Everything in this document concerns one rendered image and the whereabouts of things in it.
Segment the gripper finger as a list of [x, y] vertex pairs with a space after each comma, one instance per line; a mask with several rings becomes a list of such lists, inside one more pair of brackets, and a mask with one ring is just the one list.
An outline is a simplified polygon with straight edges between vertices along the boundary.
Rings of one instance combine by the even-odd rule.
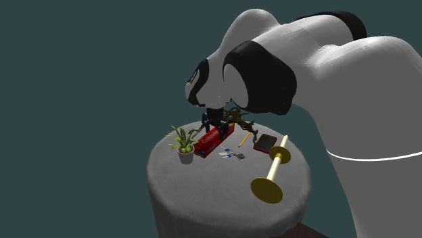
[[231, 124], [228, 122], [221, 122], [218, 126], [219, 139], [225, 140], [230, 134]]
[[206, 133], [210, 132], [210, 121], [209, 121], [209, 118], [208, 118], [208, 114], [206, 112], [204, 112], [202, 114], [202, 126], [201, 126], [200, 130], [202, 130], [203, 128], [206, 129]]

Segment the red phone with black screen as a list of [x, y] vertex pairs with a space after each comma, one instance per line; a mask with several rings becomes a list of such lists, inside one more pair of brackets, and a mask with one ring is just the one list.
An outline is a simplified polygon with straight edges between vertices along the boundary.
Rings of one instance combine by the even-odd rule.
[[260, 138], [255, 142], [253, 149], [262, 153], [269, 154], [270, 149], [277, 142], [277, 138], [271, 135], [262, 134]]

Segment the green plant in grey pot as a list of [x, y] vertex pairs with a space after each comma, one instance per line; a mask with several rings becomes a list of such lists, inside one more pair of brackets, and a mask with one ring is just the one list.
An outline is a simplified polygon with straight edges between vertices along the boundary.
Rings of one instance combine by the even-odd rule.
[[182, 126], [172, 126], [172, 129], [174, 130], [175, 135], [166, 136], [173, 137], [175, 143], [169, 143], [168, 145], [171, 146], [171, 149], [175, 149], [177, 151], [182, 164], [192, 163], [195, 152], [194, 145], [197, 143], [195, 137], [198, 134], [198, 131], [191, 129], [187, 132]]

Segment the round grey table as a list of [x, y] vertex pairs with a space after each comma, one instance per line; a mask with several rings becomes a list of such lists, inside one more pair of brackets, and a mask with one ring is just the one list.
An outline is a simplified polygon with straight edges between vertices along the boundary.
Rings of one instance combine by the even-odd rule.
[[[248, 132], [239, 126], [206, 158], [194, 156], [182, 164], [175, 149], [173, 130], [151, 150], [147, 187], [159, 238], [270, 238], [282, 236], [301, 221], [311, 192], [310, 167], [302, 152], [288, 141], [291, 160], [279, 166], [275, 182], [283, 192], [277, 204], [259, 200], [250, 189], [257, 177], [265, 177], [272, 160], [253, 149]], [[223, 149], [242, 153], [222, 159]]]

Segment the dark red robot stand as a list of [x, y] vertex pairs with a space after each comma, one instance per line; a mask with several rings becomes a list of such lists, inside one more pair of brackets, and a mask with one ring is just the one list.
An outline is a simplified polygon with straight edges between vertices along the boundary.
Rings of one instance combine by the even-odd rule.
[[282, 238], [329, 238], [328, 236], [299, 222], [294, 228], [286, 231]]

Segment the dark brown twisted branch figure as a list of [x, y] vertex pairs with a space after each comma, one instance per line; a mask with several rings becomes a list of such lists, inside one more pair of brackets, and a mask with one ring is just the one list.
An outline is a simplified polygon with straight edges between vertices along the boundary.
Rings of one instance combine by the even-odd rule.
[[237, 124], [242, 130], [246, 130], [249, 133], [253, 134], [252, 142], [255, 144], [258, 140], [258, 130], [254, 129], [254, 121], [247, 122], [243, 117], [248, 114], [247, 112], [242, 112], [240, 108], [234, 107], [229, 110], [224, 110], [223, 112], [223, 121], [228, 122], [229, 124]]

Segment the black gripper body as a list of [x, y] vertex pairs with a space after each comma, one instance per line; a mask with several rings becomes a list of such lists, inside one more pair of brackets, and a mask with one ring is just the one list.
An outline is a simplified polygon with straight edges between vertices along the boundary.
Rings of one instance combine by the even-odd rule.
[[206, 113], [210, 121], [210, 125], [218, 127], [221, 123], [224, 114], [224, 108], [212, 109], [206, 108]]

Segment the cream rod with gold discs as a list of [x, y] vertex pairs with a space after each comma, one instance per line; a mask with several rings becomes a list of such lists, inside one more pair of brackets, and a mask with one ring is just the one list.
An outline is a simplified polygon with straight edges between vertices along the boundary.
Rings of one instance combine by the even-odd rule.
[[273, 146], [269, 150], [269, 157], [273, 161], [266, 177], [257, 177], [251, 184], [252, 193], [261, 201], [268, 204], [279, 203], [283, 199], [283, 192], [276, 184], [275, 177], [279, 166], [291, 160], [291, 153], [286, 148], [289, 137], [285, 135], [280, 145]]

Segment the red long box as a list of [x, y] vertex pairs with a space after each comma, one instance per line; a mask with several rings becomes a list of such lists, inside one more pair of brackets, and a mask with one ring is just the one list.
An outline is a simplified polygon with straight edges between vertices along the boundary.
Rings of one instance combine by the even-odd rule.
[[227, 133], [220, 138], [220, 133], [217, 128], [212, 128], [208, 133], [202, 136], [194, 145], [194, 154], [206, 158], [211, 154], [227, 137], [229, 137], [235, 130], [233, 123], [229, 124]]

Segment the bunch of keys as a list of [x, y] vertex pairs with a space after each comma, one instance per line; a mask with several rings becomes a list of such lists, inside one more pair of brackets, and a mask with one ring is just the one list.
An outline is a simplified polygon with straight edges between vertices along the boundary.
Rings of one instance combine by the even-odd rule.
[[223, 146], [220, 146], [220, 147], [223, 149], [223, 152], [219, 153], [219, 156], [222, 159], [236, 157], [237, 159], [242, 160], [245, 158], [245, 156], [242, 153], [235, 153], [231, 149], [225, 148]]

